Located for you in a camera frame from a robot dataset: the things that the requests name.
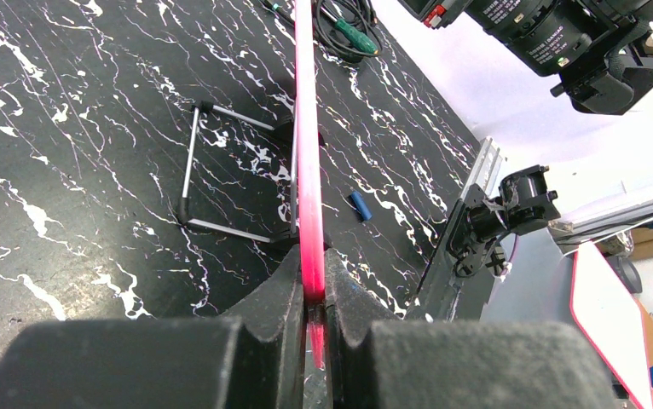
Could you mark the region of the blue marker cap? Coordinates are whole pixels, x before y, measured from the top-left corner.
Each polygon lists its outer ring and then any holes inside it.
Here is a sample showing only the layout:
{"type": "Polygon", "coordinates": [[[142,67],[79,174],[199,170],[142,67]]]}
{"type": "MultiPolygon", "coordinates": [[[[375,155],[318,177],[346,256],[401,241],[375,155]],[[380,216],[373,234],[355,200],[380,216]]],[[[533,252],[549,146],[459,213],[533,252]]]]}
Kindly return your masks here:
{"type": "Polygon", "coordinates": [[[359,192],[352,192],[350,194],[350,199],[355,206],[356,212],[364,222],[370,221],[373,218],[372,212],[369,210],[365,199],[359,192]]]}

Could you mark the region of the red white panel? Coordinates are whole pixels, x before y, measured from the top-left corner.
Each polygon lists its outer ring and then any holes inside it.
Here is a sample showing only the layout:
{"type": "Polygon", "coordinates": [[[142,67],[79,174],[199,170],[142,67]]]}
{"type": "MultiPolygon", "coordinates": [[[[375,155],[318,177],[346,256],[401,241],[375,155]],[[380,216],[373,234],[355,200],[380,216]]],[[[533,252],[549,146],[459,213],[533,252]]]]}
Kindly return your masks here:
{"type": "Polygon", "coordinates": [[[652,408],[643,315],[596,245],[574,253],[569,308],[573,320],[637,408],[652,408]]]}

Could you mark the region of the green handled screwdriver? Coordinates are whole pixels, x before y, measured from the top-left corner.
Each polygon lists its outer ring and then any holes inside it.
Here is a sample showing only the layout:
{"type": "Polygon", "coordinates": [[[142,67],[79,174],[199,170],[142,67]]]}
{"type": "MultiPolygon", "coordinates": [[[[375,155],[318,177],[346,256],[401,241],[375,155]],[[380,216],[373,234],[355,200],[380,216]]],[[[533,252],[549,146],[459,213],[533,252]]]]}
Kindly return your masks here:
{"type": "Polygon", "coordinates": [[[379,48],[367,34],[359,31],[343,18],[331,14],[325,8],[321,8],[321,13],[332,22],[336,31],[340,32],[354,49],[367,55],[377,55],[379,53],[379,48]]]}

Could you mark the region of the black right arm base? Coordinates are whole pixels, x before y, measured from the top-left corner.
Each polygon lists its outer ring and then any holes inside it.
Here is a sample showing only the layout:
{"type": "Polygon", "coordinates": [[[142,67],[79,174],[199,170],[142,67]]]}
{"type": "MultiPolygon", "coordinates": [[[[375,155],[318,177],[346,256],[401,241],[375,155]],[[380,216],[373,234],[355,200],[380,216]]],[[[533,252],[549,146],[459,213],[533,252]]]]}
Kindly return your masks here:
{"type": "Polygon", "coordinates": [[[546,228],[561,214],[558,193],[547,186],[546,165],[506,176],[491,198],[472,184],[448,217],[434,256],[422,275],[404,317],[453,320],[487,300],[494,279],[506,275],[510,257],[501,241],[546,228]]]}

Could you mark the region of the metal whiteboard stand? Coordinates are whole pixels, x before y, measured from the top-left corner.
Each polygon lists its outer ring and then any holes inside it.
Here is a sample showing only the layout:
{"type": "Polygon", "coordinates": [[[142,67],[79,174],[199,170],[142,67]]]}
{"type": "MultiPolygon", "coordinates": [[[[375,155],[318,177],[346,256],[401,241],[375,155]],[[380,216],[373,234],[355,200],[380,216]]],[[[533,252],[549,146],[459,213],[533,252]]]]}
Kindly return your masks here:
{"type": "Polygon", "coordinates": [[[299,242],[298,223],[291,217],[275,233],[252,233],[229,220],[225,205],[241,211],[245,176],[286,183],[287,208],[297,203],[297,141],[295,114],[273,124],[211,101],[191,108],[188,150],[182,186],[176,202],[176,220],[185,228],[224,233],[275,249],[289,250],[299,242]]]}

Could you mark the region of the pink framed whiteboard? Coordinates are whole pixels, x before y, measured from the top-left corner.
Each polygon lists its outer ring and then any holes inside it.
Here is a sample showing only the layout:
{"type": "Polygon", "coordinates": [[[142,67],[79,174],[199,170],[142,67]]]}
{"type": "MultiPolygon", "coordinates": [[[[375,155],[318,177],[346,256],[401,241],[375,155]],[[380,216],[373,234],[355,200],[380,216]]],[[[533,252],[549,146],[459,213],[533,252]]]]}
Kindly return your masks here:
{"type": "Polygon", "coordinates": [[[321,202],[321,167],[315,81],[312,5],[296,1],[296,131],[298,143],[298,219],[303,296],[314,364],[326,367],[325,324],[321,307],[326,279],[321,202]]]}

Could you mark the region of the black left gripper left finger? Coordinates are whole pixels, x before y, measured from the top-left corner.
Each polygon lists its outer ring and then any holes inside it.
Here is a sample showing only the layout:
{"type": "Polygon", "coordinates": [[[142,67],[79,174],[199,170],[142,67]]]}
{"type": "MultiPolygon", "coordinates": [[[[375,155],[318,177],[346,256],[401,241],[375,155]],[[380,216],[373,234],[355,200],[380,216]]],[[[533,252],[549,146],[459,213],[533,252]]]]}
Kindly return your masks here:
{"type": "Polygon", "coordinates": [[[0,359],[0,408],[299,408],[300,255],[210,318],[28,326],[0,359]]]}

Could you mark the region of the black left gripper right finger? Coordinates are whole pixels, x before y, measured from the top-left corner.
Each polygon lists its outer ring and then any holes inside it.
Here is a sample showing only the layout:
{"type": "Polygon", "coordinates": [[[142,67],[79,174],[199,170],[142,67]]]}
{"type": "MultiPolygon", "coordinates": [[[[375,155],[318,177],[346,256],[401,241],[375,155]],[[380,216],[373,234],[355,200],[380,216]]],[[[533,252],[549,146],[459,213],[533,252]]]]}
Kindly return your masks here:
{"type": "Polygon", "coordinates": [[[607,370],[559,322],[402,320],[325,254],[330,396],[337,408],[614,408],[607,370]]]}

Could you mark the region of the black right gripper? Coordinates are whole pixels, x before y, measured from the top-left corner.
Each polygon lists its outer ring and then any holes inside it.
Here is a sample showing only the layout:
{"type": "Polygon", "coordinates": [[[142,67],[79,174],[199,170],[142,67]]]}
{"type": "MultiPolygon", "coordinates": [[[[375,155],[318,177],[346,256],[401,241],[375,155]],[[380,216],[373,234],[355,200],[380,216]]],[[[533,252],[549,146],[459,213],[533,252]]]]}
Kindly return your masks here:
{"type": "Polygon", "coordinates": [[[431,29],[469,15],[540,77],[555,75],[576,62],[594,39],[592,18],[576,1],[401,1],[400,5],[431,29]]]}

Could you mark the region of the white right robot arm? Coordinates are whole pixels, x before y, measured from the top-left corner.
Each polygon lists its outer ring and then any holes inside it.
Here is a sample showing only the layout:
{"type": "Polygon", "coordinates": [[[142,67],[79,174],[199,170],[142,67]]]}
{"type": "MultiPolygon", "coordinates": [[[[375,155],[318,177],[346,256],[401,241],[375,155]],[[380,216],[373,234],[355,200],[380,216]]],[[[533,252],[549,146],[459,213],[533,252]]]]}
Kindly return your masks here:
{"type": "Polygon", "coordinates": [[[653,89],[653,0],[403,1],[430,29],[469,15],[582,113],[623,115],[653,89]]]}

